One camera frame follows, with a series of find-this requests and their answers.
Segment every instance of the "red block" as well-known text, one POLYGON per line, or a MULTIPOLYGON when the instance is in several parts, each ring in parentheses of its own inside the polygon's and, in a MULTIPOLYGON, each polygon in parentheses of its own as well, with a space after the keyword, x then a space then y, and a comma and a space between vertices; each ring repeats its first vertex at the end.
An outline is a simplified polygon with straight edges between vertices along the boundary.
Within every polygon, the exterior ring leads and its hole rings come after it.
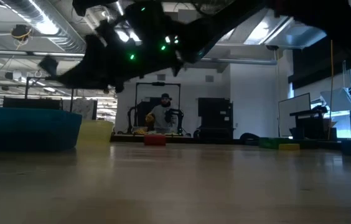
POLYGON ((146 134, 144 136, 144 144, 146 146, 165 146, 166 136, 163 134, 146 134))

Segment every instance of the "whiteboard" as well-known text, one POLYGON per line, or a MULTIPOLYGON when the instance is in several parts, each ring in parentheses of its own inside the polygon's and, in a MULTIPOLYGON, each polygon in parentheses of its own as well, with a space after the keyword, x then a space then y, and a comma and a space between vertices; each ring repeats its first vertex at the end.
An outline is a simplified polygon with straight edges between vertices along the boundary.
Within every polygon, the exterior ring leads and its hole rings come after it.
POLYGON ((279 134, 281 137, 292 136, 291 128, 296 127, 296 118, 291 113, 311 110, 310 94, 296 96, 279 102, 279 134))

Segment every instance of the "gray shirt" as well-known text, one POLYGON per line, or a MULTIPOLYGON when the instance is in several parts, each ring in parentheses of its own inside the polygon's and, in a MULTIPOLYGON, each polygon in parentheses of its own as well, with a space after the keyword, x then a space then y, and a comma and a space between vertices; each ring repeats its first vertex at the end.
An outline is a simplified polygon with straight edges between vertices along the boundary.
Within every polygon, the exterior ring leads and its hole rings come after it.
POLYGON ((154 123, 155 129, 168 129, 168 130, 170 130, 172 125, 176 124, 177 117, 175 115, 172 116, 170 123, 167 123, 165 120, 166 112, 169 109, 171 109, 171 106, 163 107, 162 105, 157 105, 152 109, 151 113, 155 116, 155 123, 154 123))

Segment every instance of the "wooden floor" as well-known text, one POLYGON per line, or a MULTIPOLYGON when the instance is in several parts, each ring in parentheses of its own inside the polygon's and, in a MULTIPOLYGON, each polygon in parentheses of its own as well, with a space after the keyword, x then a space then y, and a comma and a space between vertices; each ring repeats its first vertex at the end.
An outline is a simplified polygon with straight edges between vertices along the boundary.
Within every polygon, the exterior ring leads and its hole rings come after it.
POLYGON ((351 158, 140 143, 0 154, 0 223, 351 223, 351 158))

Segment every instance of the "man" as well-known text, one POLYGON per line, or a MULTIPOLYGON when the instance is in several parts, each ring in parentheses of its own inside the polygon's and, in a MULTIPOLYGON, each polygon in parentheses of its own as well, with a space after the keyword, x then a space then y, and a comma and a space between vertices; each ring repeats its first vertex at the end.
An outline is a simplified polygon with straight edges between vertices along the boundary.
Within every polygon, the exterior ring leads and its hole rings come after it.
POLYGON ((171 109, 171 100, 169 94, 163 93, 162 94, 162 99, 161 99, 161 104, 155 106, 152 111, 147 115, 146 121, 149 122, 149 120, 155 120, 154 122, 154 129, 156 133, 159 134, 166 134, 170 133, 171 127, 173 124, 176 124, 177 122, 177 117, 174 115, 171 115, 169 117, 169 114, 167 114, 166 117, 166 112, 171 109))

